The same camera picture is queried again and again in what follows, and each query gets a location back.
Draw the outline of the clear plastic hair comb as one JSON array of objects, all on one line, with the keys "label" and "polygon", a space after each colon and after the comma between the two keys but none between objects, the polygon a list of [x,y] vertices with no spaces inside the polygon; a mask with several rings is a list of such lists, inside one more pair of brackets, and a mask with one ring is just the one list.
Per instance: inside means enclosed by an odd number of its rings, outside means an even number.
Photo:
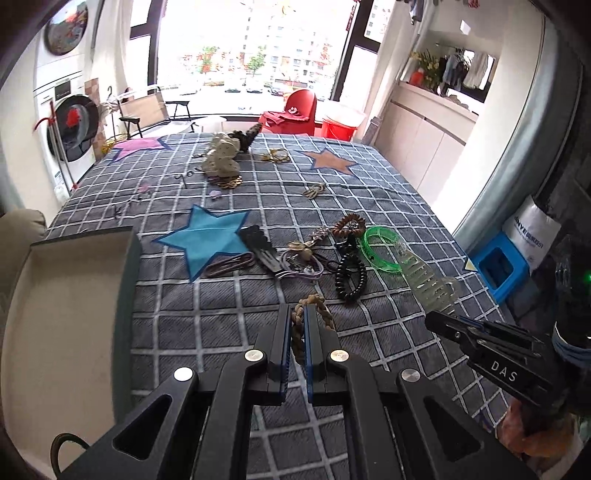
[{"label": "clear plastic hair comb", "polygon": [[402,274],[423,310],[457,317],[458,281],[454,277],[437,274],[403,240],[397,240],[393,249]]}]

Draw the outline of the green plastic bangle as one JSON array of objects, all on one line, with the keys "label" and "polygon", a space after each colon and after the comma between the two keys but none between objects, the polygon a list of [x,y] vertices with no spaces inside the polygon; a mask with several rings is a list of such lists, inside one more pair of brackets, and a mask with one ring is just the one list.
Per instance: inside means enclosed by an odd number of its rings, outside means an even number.
[{"label": "green plastic bangle", "polygon": [[394,229],[385,226],[367,228],[359,242],[361,252],[369,264],[384,273],[398,275],[402,269],[394,255],[400,237]]}]

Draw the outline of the blue plastic stool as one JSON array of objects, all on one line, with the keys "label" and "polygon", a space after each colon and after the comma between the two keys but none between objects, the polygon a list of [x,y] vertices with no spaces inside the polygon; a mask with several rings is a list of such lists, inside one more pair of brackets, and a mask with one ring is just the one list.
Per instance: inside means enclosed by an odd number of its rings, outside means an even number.
[{"label": "blue plastic stool", "polygon": [[498,304],[502,304],[530,276],[527,261],[503,232],[492,238],[471,260]]}]

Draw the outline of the black hair claw clip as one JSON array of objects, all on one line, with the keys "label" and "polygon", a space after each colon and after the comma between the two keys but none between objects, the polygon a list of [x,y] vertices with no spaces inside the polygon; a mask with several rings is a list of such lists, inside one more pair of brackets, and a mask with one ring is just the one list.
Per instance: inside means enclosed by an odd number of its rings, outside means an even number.
[{"label": "black hair claw clip", "polygon": [[279,257],[277,257],[276,248],[273,247],[270,239],[266,237],[266,234],[264,234],[259,225],[240,229],[238,236],[266,270],[269,270],[273,275],[283,271]]}]

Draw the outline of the grey plaid bedspread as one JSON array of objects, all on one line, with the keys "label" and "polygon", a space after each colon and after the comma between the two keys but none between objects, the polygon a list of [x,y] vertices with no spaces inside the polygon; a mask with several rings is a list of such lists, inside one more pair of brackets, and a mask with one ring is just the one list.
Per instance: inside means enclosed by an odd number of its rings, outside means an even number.
[{"label": "grey plaid bedspread", "polygon": [[[84,177],[49,240],[118,227],[140,242],[131,323],[131,401],[124,418],[83,446],[62,479],[195,479],[205,410],[199,377],[256,344],[281,306],[290,312],[290,370],[280,406],[252,410],[244,479],[351,479],[344,414],[308,401],[304,307],[346,351],[394,374],[388,409],[400,479],[520,479],[527,468],[498,441],[508,402],[468,365],[459,345],[427,329],[404,275],[376,270],[361,252],[367,228],[394,229],[460,286],[457,317],[503,322],[468,257],[420,194],[374,148],[315,137],[259,135],[238,157],[238,186],[214,198],[201,171],[211,135],[120,143]],[[314,200],[305,189],[325,191]],[[242,228],[259,225],[283,271],[256,259],[205,278],[222,258],[250,252]],[[331,234],[310,261],[290,252],[318,228]]]}]

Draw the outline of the gold hair clip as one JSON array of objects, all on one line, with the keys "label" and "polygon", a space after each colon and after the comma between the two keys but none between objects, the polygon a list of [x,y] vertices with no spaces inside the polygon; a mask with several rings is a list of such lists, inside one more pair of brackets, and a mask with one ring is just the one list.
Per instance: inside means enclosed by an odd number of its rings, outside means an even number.
[{"label": "gold hair clip", "polygon": [[310,200],[314,200],[315,198],[318,197],[318,195],[321,195],[322,192],[325,191],[325,184],[324,183],[317,183],[315,185],[311,185],[310,188],[305,189],[303,192],[303,195],[305,198],[308,198]]}]

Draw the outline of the grey open storage box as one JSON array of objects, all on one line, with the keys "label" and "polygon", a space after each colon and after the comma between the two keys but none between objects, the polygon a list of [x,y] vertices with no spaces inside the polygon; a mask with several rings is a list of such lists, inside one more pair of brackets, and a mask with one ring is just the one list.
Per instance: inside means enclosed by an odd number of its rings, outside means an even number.
[{"label": "grey open storage box", "polygon": [[141,245],[129,227],[30,247],[1,355],[3,424],[18,453],[52,477],[60,433],[88,443],[131,410],[131,323]]}]

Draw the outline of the cream polka dot scrunchie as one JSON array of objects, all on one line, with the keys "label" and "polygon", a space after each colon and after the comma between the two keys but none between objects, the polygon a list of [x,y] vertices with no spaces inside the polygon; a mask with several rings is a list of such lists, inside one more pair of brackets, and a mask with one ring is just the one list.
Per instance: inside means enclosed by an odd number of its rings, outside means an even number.
[{"label": "cream polka dot scrunchie", "polygon": [[240,172],[239,164],[235,161],[239,152],[238,139],[226,133],[216,133],[209,143],[204,161],[201,162],[201,171],[207,177],[236,177]]}]

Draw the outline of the dark patterned scrunchie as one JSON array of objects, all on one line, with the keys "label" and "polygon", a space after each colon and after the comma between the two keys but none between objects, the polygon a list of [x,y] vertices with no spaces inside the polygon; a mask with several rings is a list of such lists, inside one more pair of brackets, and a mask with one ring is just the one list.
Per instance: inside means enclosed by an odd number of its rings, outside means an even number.
[{"label": "dark patterned scrunchie", "polygon": [[259,135],[260,131],[263,129],[262,123],[256,123],[246,131],[242,130],[233,130],[228,134],[231,139],[238,140],[239,142],[239,151],[242,153],[249,152],[249,147],[252,145],[256,136]]}]

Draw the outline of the red plastic bucket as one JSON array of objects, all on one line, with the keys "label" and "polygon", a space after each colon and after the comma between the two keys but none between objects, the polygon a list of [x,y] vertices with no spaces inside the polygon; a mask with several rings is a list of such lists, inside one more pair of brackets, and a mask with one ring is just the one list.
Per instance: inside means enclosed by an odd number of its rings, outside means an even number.
[{"label": "red plastic bucket", "polygon": [[325,139],[351,141],[359,126],[359,122],[341,122],[325,117],[322,119],[320,136]]}]

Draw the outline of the beige low cabinet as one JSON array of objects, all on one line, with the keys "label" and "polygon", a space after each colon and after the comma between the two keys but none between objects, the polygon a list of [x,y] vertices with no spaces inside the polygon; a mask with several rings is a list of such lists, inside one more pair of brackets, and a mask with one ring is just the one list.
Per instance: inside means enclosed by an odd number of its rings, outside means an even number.
[{"label": "beige low cabinet", "polygon": [[458,103],[400,83],[384,111],[375,147],[418,192],[431,195],[456,165],[477,120]]}]

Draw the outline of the red plastic chair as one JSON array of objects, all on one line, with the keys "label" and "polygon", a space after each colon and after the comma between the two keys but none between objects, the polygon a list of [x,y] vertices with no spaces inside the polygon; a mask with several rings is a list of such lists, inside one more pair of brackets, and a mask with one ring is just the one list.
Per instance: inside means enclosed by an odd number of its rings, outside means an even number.
[{"label": "red plastic chair", "polygon": [[308,89],[294,91],[283,111],[266,111],[259,117],[263,128],[274,134],[315,134],[317,96]]}]

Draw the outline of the wooden folding chair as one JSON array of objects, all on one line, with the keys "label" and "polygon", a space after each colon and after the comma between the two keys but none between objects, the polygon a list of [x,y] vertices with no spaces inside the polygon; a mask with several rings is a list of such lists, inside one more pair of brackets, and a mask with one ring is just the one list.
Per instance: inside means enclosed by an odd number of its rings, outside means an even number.
[{"label": "wooden folding chair", "polygon": [[156,137],[193,133],[195,125],[188,104],[188,100],[164,100],[157,86],[143,96],[128,91],[117,98],[119,120],[127,140],[147,137],[149,132]]}]

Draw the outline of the white washing machine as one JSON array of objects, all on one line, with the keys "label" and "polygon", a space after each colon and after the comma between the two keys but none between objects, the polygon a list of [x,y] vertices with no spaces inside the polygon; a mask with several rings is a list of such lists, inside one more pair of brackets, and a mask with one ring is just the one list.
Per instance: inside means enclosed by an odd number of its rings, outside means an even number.
[{"label": "white washing machine", "polygon": [[[40,34],[33,98],[38,119],[44,103],[53,99],[58,127],[74,180],[78,183],[95,162],[92,143],[98,130],[97,102],[85,91],[89,79],[90,47],[96,30],[98,3],[69,1]],[[64,200],[67,192],[51,186]]]}]

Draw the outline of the beaded charm keychain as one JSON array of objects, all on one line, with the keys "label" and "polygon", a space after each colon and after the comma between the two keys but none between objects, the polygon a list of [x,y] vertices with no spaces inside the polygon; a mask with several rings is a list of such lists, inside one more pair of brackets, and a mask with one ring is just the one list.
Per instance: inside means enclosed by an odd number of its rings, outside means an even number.
[{"label": "beaded charm keychain", "polygon": [[308,238],[307,241],[291,241],[287,244],[287,249],[290,250],[290,252],[296,252],[304,261],[310,261],[312,257],[312,247],[322,240],[327,239],[329,234],[331,234],[330,228],[318,228],[311,233],[310,238]]}]

